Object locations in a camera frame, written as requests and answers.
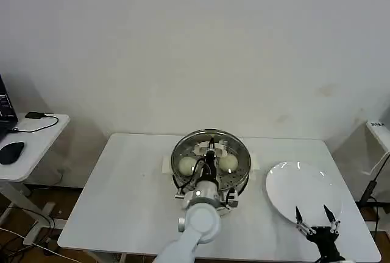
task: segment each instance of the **table leg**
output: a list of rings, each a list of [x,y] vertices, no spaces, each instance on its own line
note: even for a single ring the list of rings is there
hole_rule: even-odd
[[[23,183],[10,183],[10,184],[16,190],[18,190],[19,192],[23,193],[23,195],[25,195],[25,196],[30,196],[31,195],[30,189],[25,187],[25,185]]]
[[[37,205],[32,203],[26,196],[24,196],[17,189],[15,189],[10,183],[8,182],[0,183],[0,192],[2,195],[6,196],[11,202],[16,204],[20,208],[26,208],[28,210],[37,212],[45,216],[48,220],[50,219],[46,214],[42,212],[42,210]],[[25,212],[33,219],[39,221],[40,223],[48,224],[47,221],[42,216],[30,211],[25,211]]]
[[[65,226],[65,219],[52,219],[49,216],[54,208],[55,203],[49,202],[44,206],[43,209],[40,209],[8,182],[0,183],[0,193],[11,200],[12,204],[15,206],[33,211],[24,211],[33,219],[35,219],[35,226],[26,235],[26,238],[23,241],[24,245],[32,245],[42,228],[51,227],[57,230],[62,230]]]
[[[22,183],[11,183],[11,185],[16,189],[16,190],[19,190],[20,193],[26,195],[26,196],[29,196],[31,194],[31,191],[29,188],[25,187],[25,185],[23,185]],[[7,209],[5,209],[3,211],[3,213],[1,214],[0,216],[0,225],[2,225],[5,220],[7,219],[8,215],[11,213],[12,211],[12,208],[15,207],[16,205],[11,202]]]
[[[114,258],[110,253],[84,251],[90,255],[97,263],[114,263]]]
[[[379,223],[378,223],[378,231],[384,231],[388,238],[390,239],[390,214],[385,213],[384,209],[378,208],[379,214]],[[375,231],[375,222],[366,222],[366,225],[369,231]]]

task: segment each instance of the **white plate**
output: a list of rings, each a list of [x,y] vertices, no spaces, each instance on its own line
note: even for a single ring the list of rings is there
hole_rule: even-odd
[[[340,216],[342,203],[338,188],[324,170],[301,162],[277,164],[267,174],[266,190],[271,203],[293,223],[298,206],[303,220],[310,226],[329,226],[324,205]]]

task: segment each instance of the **white table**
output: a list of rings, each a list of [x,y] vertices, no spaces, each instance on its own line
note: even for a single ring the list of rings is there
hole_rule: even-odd
[[[64,227],[58,244],[98,252],[158,254],[180,236],[183,215],[176,187],[161,173],[181,136],[114,134],[102,152]],[[270,205],[263,189],[266,172],[281,161],[304,161],[327,170],[340,187],[343,210],[336,245],[356,262],[379,262],[381,255],[326,145],[320,140],[242,138],[257,156],[254,172],[238,208],[222,218],[215,241],[200,245],[196,256],[259,261],[314,262],[315,244]]]
[[[18,206],[20,208],[26,208],[44,215],[48,220],[48,214],[52,211],[54,203],[47,203],[43,209],[38,208],[33,204],[26,196],[30,191],[23,184],[15,183],[24,181],[31,172],[35,169],[38,162],[42,159],[44,154],[49,150],[53,142],[58,138],[66,125],[69,123],[69,116],[61,114],[48,114],[48,116],[55,116],[58,118],[58,123],[53,127],[46,128],[34,133],[12,133],[8,134],[4,139],[0,141],[0,149],[7,144],[13,142],[24,142],[25,146],[18,160],[9,165],[0,164],[0,193],[6,196],[12,203],[9,207]],[[34,130],[42,128],[55,122],[54,118],[43,119],[25,119],[24,117],[19,119],[18,127],[20,130]],[[7,209],[0,217],[0,223],[2,223],[8,216],[11,209]],[[29,234],[24,240],[24,244],[30,245],[39,231],[42,228],[47,228],[49,225],[47,220],[37,214],[26,211],[28,215],[33,217],[38,223],[31,229]],[[55,228],[62,229],[66,220],[55,219]]]

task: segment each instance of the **computer mouse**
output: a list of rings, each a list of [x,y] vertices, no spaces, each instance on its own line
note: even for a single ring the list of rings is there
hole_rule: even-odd
[[[23,148],[24,142],[14,142],[4,146],[0,149],[0,164],[13,164],[18,160]]]

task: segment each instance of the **wooden floor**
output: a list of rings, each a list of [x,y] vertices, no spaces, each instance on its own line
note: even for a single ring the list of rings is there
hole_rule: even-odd
[[[56,206],[52,212],[52,216],[58,219],[67,219],[76,204],[77,199],[81,190],[79,189],[66,189],[66,188],[53,188],[46,190],[36,190],[33,191],[30,199],[39,207],[43,207],[46,202],[52,201],[56,203]],[[0,195],[0,207],[7,207],[9,201]],[[372,209],[362,209],[362,215],[365,220],[375,220],[375,213]],[[3,228],[12,230],[21,235],[26,235],[29,228],[32,226],[33,220],[25,214],[23,211],[13,210],[9,215],[7,221],[2,225]],[[41,231],[40,236],[45,235],[46,230]],[[0,244],[1,247],[6,247],[9,250],[18,250],[22,247],[21,239],[16,239],[10,244],[4,246],[6,242],[10,239],[13,239],[15,235],[0,231]],[[377,234],[377,245],[382,254],[381,262],[390,263],[390,241],[385,233]],[[50,249],[54,249],[57,246],[55,240],[52,240],[49,243]],[[66,250],[60,248],[58,251],[60,254],[76,259],[81,263],[95,263],[96,261],[90,258],[82,251],[76,250]],[[153,261],[153,256],[142,256],[142,255],[127,255],[126,262],[131,263],[151,263]],[[39,248],[33,248],[29,250],[23,257],[18,256],[15,258],[12,263],[28,263],[28,262],[37,262],[37,263],[69,263],[67,259],[58,257],[58,256],[46,256],[43,251]],[[205,259],[197,259],[196,262],[202,263],[222,263],[224,261],[213,261]]]

